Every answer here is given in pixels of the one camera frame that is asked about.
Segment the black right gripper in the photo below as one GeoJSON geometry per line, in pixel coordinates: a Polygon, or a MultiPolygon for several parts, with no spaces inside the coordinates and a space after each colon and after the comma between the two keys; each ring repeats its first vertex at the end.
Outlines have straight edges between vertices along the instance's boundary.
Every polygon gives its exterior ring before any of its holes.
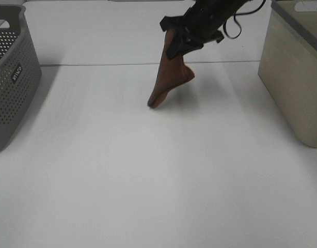
{"type": "Polygon", "coordinates": [[[219,28],[246,3],[244,0],[195,1],[184,15],[163,17],[160,26],[167,31],[167,58],[201,50],[204,43],[221,42],[224,35],[219,28]]]}

